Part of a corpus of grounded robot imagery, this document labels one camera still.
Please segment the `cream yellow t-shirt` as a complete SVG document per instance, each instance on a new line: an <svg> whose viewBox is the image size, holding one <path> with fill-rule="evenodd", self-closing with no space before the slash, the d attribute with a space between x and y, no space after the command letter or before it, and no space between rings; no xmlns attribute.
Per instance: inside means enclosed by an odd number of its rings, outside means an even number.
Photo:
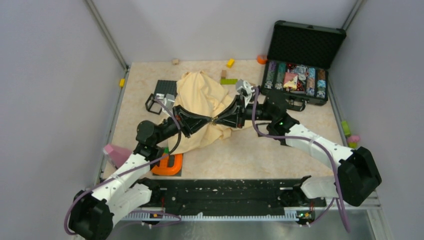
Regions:
<svg viewBox="0 0 424 240"><path fill-rule="evenodd" d="M187 111L215 117L224 111L234 100L229 91L203 71L186 72L177 81L176 106ZM216 140L229 138L238 128L208 123L189 138L182 136L174 154L183 154L197 148L206 147Z"/></svg>

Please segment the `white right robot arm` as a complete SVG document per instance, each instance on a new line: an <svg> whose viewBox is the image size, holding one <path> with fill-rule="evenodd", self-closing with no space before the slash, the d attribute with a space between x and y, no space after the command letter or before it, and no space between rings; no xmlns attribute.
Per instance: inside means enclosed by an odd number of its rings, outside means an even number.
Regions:
<svg viewBox="0 0 424 240"><path fill-rule="evenodd" d="M269 91L261 104L257 100L245 103L240 94L212 122L242 128L247 120L269 121L265 137L301 150L333 171L331 176L307 177L293 192L297 205L307 206L316 198L337 198L351 206L360 206L382 183L371 151L362 146L346 147L312 132L288 114L288 106L279 90Z"/></svg>

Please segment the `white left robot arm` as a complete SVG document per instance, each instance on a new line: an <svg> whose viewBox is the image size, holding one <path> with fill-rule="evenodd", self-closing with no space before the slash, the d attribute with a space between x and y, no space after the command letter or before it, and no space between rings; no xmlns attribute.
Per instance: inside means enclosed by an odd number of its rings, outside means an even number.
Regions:
<svg viewBox="0 0 424 240"><path fill-rule="evenodd" d="M183 136L189 138L213 120L180 105L169 115L159 124L141 121L136 129L137 145L122 166L103 182L75 196L64 219L67 234L105 240L116 224L136 208L144 204L154 207L160 202L159 191L138 182L151 165L165 157L158 144L173 136L180 142Z"/></svg>

